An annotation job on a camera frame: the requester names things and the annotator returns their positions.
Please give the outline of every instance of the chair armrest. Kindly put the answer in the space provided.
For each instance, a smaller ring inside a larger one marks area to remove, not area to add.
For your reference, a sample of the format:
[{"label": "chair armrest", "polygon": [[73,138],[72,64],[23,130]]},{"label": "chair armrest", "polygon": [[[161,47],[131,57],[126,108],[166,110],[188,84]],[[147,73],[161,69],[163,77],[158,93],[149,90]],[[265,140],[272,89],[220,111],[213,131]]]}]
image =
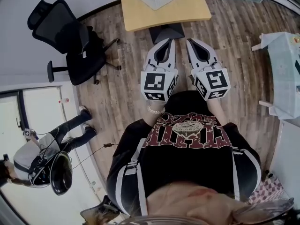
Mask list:
[{"label": "chair armrest", "polygon": [[90,41],[89,31],[85,25],[80,26],[79,35],[80,35],[80,40],[81,40],[81,44],[82,44],[82,51],[84,51],[85,47],[87,46],[87,44]]}]

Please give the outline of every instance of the sneaker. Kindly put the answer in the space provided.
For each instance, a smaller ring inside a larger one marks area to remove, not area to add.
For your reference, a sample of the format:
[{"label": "sneaker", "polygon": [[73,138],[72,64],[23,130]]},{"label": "sneaker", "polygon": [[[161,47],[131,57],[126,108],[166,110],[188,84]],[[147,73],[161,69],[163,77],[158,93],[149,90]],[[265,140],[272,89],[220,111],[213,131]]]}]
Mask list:
[{"label": "sneaker", "polygon": [[87,124],[83,124],[83,129],[86,131],[87,129],[93,129],[96,133],[96,135],[98,134],[96,129],[94,129],[93,127],[91,127],[90,125],[87,125]]},{"label": "sneaker", "polygon": [[85,111],[90,116],[90,119],[92,119],[92,114],[85,106],[79,106],[79,111],[80,112]]}]

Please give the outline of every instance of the table top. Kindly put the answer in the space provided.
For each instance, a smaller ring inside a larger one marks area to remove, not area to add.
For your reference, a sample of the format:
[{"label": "table top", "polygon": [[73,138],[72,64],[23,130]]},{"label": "table top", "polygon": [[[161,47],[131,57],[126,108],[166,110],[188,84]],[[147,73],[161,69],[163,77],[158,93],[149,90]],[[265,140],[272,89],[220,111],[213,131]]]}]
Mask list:
[{"label": "table top", "polygon": [[126,31],[211,18],[205,0],[173,0],[156,11],[141,0],[122,0],[122,8]]}]

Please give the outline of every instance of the office chair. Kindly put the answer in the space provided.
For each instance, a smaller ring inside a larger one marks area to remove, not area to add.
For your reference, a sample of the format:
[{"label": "office chair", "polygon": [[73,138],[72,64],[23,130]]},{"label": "office chair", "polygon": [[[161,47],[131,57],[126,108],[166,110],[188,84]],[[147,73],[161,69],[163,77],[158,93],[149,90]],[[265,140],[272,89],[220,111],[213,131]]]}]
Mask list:
[{"label": "office chair", "polygon": [[121,66],[108,63],[105,54],[120,39],[114,39],[104,46],[103,39],[92,27],[81,24],[64,0],[57,0],[53,4],[41,0],[30,14],[27,25],[33,30],[35,39],[51,45],[62,54],[67,53],[67,67],[53,67],[52,61],[48,63],[48,79],[51,83],[56,72],[68,71],[71,83],[76,86],[92,76],[94,84],[99,84],[96,75],[104,65],[121,70]]}]

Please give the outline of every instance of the pink checkered fabric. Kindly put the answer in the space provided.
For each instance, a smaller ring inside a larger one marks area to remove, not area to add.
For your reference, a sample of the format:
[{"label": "pink checkered fabric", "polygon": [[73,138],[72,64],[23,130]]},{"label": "pink checkered fabric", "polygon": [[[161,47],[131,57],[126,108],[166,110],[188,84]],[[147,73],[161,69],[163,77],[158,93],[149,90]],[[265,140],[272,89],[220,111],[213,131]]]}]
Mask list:
[{"label": "pink checkered fabric", "polygon": [[269,174],[265,181],[261,181],[257,189],[249,197],[249,204],[263,203],[273,200],[278,200],[283,194],[283,187],[274,175],[269,177]]}]

